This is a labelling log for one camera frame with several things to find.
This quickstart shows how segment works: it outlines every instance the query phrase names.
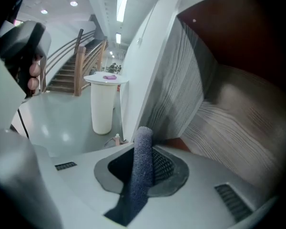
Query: white pedestal table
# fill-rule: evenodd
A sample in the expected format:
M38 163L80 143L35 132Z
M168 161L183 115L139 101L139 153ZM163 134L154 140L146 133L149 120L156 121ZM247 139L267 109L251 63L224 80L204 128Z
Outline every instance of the white pedestal table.
M115 80L104 79L103 76L113 75L108 72L96 72L84 77L91 83L91 116L92 127L95 133L105 135L111 131L113 104L116 96L117 85L127 83L128 80L114 74Z

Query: fluorescent light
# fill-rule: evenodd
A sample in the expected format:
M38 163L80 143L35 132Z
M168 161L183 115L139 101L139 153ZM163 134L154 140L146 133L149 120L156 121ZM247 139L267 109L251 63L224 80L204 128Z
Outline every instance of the fluorescent light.
M127 0L117 0L116 4L116 20L123 22Z
M116 43L121 44L121 34L116 33L115 38L116 38Z
M77 3L76 1L72 1L72 2L70 2L70 5L73 6L73 7L75 7L75 6L78 5L78 3Z

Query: white ceiling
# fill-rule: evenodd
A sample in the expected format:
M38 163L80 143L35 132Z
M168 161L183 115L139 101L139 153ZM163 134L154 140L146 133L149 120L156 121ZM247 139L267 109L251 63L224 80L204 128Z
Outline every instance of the white ceiling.
M71 1L77 1L78 6L72 7ZM17 19L35 20L38 22L53 21L87 21L94 14L89 0L23 0Z
M110 37L115 41L115 34L122 34L120 47L128 46L135 36L148 12L152 9L157 0L127 0L123 23L116 20L117 0L104 0L107 23L110 28Z
M152 9L157 0L128 0L126 4L124 22L116 20L117 0L75 0L78 6L72 7L73 0L23 0L20 7L18 20L35 20L42 23L53 21L87 21L91 14L96 14L100 24L104 25L105 35L109 40L109 47L106 52L113 51L115 57L124 59L129 44L133 40L137 30L142 24L148 12ZM48 14L42 14L41 10L47 10ZM122 34L122 43L115 43L115 34Z

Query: small bottle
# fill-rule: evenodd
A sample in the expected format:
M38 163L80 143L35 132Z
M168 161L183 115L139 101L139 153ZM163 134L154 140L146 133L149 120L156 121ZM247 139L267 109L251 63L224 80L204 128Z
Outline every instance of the small bottle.
M114 137L115 140L115 145L119 146L120 145L120 135L117 133Z

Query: purple object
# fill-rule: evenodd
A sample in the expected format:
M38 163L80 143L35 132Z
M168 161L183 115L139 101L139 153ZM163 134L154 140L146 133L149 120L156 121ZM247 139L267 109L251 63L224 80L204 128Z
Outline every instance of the purple object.
M107 80L115 80L116 76L114 74L113 75L104 75L103 78L107 79Z

